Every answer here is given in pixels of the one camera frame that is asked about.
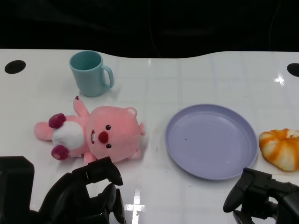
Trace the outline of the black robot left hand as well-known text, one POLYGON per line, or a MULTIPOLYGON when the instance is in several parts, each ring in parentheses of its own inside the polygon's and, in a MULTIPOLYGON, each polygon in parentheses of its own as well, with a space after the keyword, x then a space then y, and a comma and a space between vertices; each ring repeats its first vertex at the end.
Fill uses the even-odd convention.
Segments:
POLYGON ((118 168, 109 157, 89 163, 62 176, 47 193, 39 211, 41 224, 107 224, 114 214, 118 223, 126 223, 118 186, 123 185, 118 168), (87 185, 109 180, 95 197, 87 185))

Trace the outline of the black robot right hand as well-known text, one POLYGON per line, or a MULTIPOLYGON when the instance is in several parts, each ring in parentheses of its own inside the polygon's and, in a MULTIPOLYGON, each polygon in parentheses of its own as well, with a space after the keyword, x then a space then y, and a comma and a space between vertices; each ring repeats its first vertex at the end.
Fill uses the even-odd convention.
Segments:
POLYGON ((271 174, 250 168, 227 196, 223 211, 233 213, 238 224, 252 224, 252 218, 273 218, 277 224, 299 222, 299 187, 279 182, 271 174))

